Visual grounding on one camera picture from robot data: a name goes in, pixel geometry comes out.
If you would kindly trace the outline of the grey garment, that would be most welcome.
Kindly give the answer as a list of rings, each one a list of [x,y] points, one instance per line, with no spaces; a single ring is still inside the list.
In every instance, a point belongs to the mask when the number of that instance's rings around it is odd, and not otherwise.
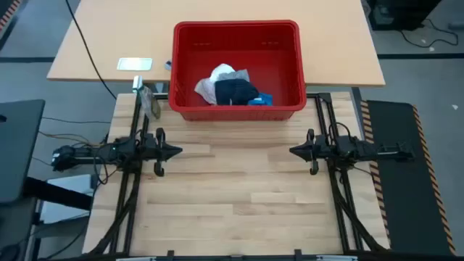
[[[246,81],[250,81],[249,73],[247,70],[237,70],[233,72],[224,72],[219,74],[217,77],[217,81],[222,80],[235,80],[235,79],[242,79]]]

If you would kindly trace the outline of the black equipment cabinet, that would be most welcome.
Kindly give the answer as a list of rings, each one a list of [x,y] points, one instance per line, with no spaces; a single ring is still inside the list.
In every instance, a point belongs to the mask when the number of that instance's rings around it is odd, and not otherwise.
[[[374,30],[415,30],[442,0],[366,0]]]

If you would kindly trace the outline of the clear spray cleaner bottle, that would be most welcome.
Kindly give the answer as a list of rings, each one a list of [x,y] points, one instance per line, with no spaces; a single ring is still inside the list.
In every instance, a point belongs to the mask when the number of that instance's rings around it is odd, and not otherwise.
[[[144,114],[150,119],[160,119],[161,108],[160,104],[154,96],[152,90],[143,84],[143,78],[136,75],[133,79],[132,90],[137,94],[141,102],[141,107]]]

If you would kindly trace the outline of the black desk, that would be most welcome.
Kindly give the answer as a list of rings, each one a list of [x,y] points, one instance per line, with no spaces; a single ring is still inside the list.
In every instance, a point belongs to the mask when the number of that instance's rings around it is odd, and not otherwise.
[[[0,204],[22,197],[44,106],[43,99],[0,103]]]

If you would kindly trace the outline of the bright blue garment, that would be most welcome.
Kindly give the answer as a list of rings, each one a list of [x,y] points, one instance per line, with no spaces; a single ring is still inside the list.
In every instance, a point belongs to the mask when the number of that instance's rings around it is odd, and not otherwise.
[[[257,98],[249,100],[247,104],[251,106],[272,106],[273,96],[270,94],[259,93]]]

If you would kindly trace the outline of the striped mat edge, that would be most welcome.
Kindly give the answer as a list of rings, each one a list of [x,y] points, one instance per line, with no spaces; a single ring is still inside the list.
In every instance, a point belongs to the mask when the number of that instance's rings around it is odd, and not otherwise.
[[[20,8],[22,0],[0,0],[0,32],[7,29],[9,21]]]

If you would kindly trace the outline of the black bar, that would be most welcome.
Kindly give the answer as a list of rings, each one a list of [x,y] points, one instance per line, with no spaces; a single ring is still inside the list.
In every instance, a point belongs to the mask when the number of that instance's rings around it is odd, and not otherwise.
[[[52,202],[81,210],[91,209],[91,196],[55,186],[36,178],[27,177],[25,179],[22,193],[24,196],[35,197],[45,202]]]

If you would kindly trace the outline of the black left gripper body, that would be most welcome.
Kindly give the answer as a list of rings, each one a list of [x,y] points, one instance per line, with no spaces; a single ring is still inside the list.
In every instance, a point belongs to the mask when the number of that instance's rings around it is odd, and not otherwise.
[[[139,147],[139,156],[142,160],[159,160],[161,158],[161,145],[159,139],[152,133],[144,136]]]

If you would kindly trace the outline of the black hazard-striped floor mat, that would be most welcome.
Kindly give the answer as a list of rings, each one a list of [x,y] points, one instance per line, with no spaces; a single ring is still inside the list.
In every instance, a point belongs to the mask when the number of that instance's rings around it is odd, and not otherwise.
[[[389,245],[395,252],[457,254],[416,106],[390,101],[360,103],[365,139],[375,146],[410,150],[405,162],[370,164]]]

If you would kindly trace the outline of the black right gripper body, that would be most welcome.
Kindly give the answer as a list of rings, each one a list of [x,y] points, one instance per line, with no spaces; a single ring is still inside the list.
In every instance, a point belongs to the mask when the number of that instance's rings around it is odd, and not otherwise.
[[[335,141],[330,142],[326,135],[318,135],[315,137],[313,148],[314,159],[336,159],[338,157],[339,147]]]

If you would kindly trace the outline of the black aluminium rig frame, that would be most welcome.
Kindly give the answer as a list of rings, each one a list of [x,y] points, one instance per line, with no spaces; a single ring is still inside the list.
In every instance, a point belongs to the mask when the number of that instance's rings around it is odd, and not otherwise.
[[[144,163],[135,162],[123,167],[111,177],[94,198],[94,204],[110,203],[115,217],[105,220],[106,232],[96,221],[100,207],[94,206],[86,234],[84,261],[361,261],[360,252],[330,246],[330,240],[318,237],[322,246],[314,246],[312,253],[307,247],[291,239],[284,241],[262,240],[253,246],[249,241],[237,239],[229,243],[208,239],[189,249],[191,241],[159,241],[152,243],[142,239],[142,232],[149,226],[148,214],[152,206],[142,197],[154,185],[154,175],[144,171]]]

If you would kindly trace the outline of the red plastic laundry basket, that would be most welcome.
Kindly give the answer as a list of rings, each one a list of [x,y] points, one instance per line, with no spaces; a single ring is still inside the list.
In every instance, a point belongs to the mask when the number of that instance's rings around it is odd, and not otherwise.
[[[221,64],[245,69],[270,106],[209,105],[195,85]],[[190,121],[287,120],[306,105],[299,27],[292,20],[180,22],[174,27],[169,105]]]

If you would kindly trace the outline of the dark navy garment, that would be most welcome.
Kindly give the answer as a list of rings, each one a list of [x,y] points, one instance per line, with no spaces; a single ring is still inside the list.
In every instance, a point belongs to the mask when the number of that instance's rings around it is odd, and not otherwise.
[[[217,105],[247,105],[259,91],[247,80],[229,79],[215,82]]]

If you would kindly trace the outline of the white garment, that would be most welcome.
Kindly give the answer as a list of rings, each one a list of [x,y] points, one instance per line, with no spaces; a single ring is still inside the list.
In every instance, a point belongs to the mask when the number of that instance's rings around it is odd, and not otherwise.
[[[233,73],[234,71],[230,65],[220,64],[211,72],[210,77],[203,78],[196,84],[194,91],[208,104],[217,104],[215,82],[221,74]]]

